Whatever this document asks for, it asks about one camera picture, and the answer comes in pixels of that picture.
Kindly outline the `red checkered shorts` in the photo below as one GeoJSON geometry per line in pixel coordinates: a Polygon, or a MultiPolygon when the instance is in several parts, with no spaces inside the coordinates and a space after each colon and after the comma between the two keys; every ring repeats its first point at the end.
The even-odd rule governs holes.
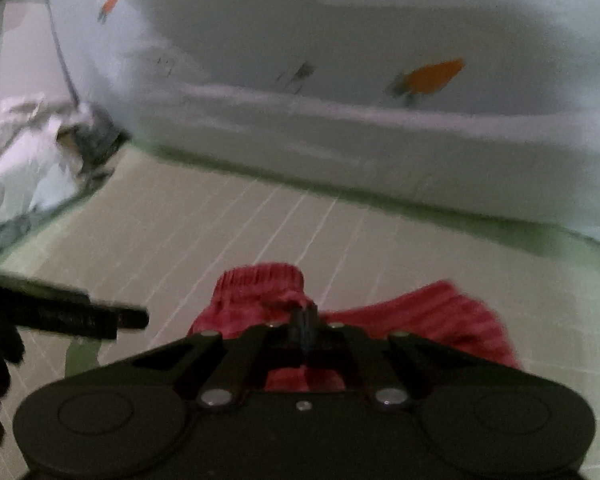
{"type": "MultiPolygon", "coordinates": [[[[404,358],[414,389],[354,392],[368,394],[376,403],[396,408],[421,401],[439,390],[460,390],[471,396],[509,394],[526,384],[524,373],[498,317],[482,302],[464,295],[449,281],[437,281],[414,292],[341,311],[321,309],[304,288],[302,272],[287,263],[240,266],[221,275],[210,304],[194,323],[240,330],[265,322],[283,322],[298,328],[301,366],[279,370],[270,385],[284,390],[270,393],[309,392],[304,381],[304,311],[315,309],[327,321],[361,326],[371,335],[394,328],[409,330],[404,358]]],[[[205,387],[211,379],[208,351],[218,333],[189,338],[196,348],[192,363],[194,382],[205,387]]]]}

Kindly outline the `white crumpled garment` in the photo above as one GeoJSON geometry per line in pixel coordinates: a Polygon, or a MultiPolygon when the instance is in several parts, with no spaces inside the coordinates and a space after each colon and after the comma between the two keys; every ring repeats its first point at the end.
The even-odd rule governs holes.
{"type": "Polygon", "coordinates": [[[0,224],[51,210],[78,194],[83,158],[62,137],[95,125],[84,104],[44,94],[0,100],[0,224]]]}

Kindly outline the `blue grey garment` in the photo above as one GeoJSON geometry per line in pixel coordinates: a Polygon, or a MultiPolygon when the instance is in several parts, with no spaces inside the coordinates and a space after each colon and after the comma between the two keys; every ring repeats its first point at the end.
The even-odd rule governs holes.
{"type": "Polygon", "coordinates": [[[84,104],[0,102],[0,255],[101,188],[127,138],[84,104]]]}

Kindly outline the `white carrot print duvet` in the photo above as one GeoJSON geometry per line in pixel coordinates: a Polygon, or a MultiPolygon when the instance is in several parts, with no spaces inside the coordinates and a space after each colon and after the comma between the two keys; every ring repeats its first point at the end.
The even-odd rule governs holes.
{"type": "Polygon", "coordinates": [[[600,242],[600,0],[50,0],[133,138],[600,242]]]}

